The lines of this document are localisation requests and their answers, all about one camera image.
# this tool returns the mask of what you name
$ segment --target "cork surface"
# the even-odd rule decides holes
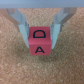
[[[19,9],[30,26],[50,26],[60,9]],[[0,84],[84,84],[84,8],[67,21],[49,56],[31,56],[0,14]]]

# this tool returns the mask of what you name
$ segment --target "red cube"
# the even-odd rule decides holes
[[[50,27],[30,27],[28,42],[31,55],[50,55]]]

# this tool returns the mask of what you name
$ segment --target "red block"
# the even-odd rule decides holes
[[[50,27],[30,27],[28,41],[31,55],[49,55],[52,44]]]

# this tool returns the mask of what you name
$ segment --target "brown surface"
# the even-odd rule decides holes
[[[59,9],[20,9],[30,26],[50,26]],[[84,84],[84,8],[66,23],[50,56],[31,56],[0,14],[0,84]]]

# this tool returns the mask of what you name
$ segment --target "block's top face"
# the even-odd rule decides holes
[[[50,27],[30,27],[29,43],[50,44],[51,43]]]
[[[0,0],[0,9],[62,7],[84,7],[84,0]]]

